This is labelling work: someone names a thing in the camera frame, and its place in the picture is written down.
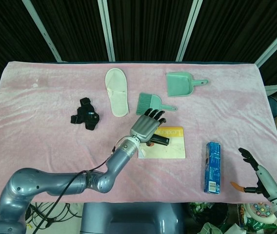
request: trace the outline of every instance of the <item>blue box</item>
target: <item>blue box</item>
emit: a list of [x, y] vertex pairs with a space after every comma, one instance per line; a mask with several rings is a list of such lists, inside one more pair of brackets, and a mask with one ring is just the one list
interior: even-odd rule
[[206, 170], [204, 192], [219, 194], [221, 192], [221, 145], [209, 142], [206, 147]]

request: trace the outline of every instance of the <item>robotic hand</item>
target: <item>robotic hand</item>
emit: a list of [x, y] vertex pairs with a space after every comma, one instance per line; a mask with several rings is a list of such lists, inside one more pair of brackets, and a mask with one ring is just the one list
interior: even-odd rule
[[105, 173], [95, 169], [78, 174], [46, 173], [33, 168], [16, 171], [1, 193], [0, 234], [26, 233], [25, 213], [37, 194], [47, 192], [59, 196], [58, 202], [62, 195], [80, 194], [85, 189], [109, 192], [120, 171], [139, 149], [139, 144], [149, 143], [157, 127], [166, 122], [164, 118], [159, 120], [163, 113], [164, 111], [149, 109], [139, 117], [130, 130], [130, 136], [124, 137], [123, 142], [107, 159]]
[[258, 177], [258, 187], [242, 187], [231, 182], [232, 186], [240, 192], [263, 194], [272, 203], [272, 211], [277, 218], [277, 184], [271, 174], [253, 158], [251, 153], [243, 148], [238, 149], [244, 161], [251, 164]]

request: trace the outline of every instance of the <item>dustpan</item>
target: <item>dustpan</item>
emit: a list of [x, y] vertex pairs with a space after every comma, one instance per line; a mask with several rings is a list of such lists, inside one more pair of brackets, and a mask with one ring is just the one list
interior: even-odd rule
[[167, 92], [169, 97], [181, 97], [192, 94], [194, 86], [205, 85], [207, 79], [194, 80], [188, 72], [167, 73]]

